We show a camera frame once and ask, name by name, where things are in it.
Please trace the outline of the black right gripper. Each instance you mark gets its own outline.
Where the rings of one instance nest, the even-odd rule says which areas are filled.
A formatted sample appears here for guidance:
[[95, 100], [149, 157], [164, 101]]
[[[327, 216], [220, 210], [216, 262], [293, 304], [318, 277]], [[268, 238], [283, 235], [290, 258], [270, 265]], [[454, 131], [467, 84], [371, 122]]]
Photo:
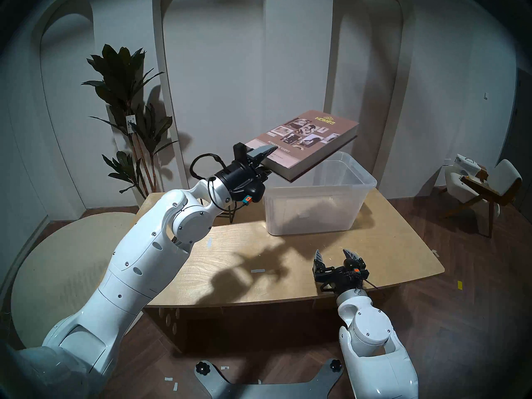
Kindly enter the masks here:
[[321, 283], [321, 292], [342, 294], [348, 290], [361, 290], [363, 282], [367, 281], [369, 271], [364, 261], [354, 252], [343, 249], [345, 256], [341, 267], [326, 267], [319, 250], [315, 251], [313, 259], [314, 281]]

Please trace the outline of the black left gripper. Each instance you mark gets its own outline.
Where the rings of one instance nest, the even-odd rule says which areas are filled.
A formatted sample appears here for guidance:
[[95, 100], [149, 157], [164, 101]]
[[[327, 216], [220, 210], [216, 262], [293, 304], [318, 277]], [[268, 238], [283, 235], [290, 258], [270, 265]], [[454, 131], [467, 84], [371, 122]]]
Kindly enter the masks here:
[[247, 204], [246, 197], [250, 197], [250, 201], [254, 203], [262, 200], [265, 192], [264, 182], [268, 179], [269, 170], [259, 165], [277, 148], [278, 146], [259, 146], [250, 149], [246, 152], [248, 164], [231, 163], [216, 173], [233, 202]]

